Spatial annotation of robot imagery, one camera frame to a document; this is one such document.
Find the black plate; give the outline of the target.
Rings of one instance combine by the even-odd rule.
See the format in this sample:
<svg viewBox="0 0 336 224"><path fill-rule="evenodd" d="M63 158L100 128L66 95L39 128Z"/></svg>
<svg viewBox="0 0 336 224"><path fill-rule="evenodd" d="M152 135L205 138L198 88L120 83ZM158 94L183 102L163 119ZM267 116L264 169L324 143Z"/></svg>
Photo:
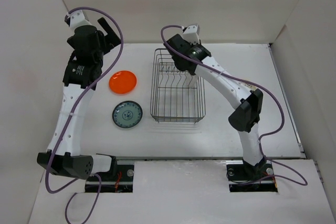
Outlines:
<svg viewBox="0 0 336 224"><path fill-rule="evenodd" d="M188 71L184 71L184 75L187 83L190 83L193 80L193 76Z"/></svg>

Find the clear glass plate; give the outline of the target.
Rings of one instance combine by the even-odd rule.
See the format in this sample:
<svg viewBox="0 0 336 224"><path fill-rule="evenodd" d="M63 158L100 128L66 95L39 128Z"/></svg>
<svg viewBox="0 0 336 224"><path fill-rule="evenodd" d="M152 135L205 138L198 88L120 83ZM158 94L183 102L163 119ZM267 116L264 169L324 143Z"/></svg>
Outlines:
<svg viewBox="0 0 336 224"><path fill-rule="evenodd" d="M194 88L199 80L199 76L198 75L192 75L193 76L193 80L190 83L186 82L186 87L187 88Z"/></svg>

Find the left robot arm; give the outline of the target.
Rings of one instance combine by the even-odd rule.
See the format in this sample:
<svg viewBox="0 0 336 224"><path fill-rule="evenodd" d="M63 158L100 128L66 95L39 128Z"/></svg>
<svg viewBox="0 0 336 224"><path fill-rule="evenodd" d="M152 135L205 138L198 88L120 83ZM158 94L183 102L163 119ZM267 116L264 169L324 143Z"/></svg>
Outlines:
<svg viewBox="0 0 336 224"><path fill-rule="evenodd" d="M109 155L82 155L81 132L89 102L102 75L103 57L121 44L121 39L104 18L98 19L103 30L88 21L74 27L67 39L73 52L63 77L63 99L54 135L37 163L53 175L87 179L99 173L105 180L117 176L115 158Z"/></svg>

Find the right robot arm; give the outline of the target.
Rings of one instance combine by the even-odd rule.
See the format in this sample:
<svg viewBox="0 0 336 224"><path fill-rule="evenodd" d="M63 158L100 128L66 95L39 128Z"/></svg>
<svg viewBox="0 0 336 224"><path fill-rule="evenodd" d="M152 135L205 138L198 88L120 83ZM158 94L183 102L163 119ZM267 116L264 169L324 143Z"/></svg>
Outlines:
<svg viewBox="0 0 336 224"><path fill-rule="evenodd" d="M261 174L266 159L259 148L259 129L263 92L252 89L247 81L231 76L202 44L192 44L176 34L164 42L175 66L180 71L202 77L233 108L229 124L238 132L243 148L243 173L248 180Z"/></svg>

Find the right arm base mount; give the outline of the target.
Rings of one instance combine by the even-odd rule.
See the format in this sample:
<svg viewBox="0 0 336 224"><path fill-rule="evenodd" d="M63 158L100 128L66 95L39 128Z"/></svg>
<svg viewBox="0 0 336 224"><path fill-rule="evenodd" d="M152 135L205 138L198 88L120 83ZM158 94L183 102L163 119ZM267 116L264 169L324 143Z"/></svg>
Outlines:
<svg viewBox="0 0 336 224"><path fill-rule="evenodd" d="M274 174L273 167L269 162L261 170L252 171L251 173L243 163L227 163L226 169L228 187L231 193L278 192L277 184L273 177L261 180L268 175Z"/></svg>

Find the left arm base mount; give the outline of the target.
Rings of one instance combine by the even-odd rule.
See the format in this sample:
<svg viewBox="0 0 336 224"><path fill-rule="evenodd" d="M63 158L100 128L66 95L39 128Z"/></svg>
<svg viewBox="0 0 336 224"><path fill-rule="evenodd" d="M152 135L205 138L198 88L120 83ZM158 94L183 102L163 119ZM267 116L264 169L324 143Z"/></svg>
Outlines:
<svg viewBox="0 0 336 224"><path fill-rule="evenodd" d="M102 182L100 192L132 193L134 163L132 160L118 160L115 172L99 173Z"/></svg>

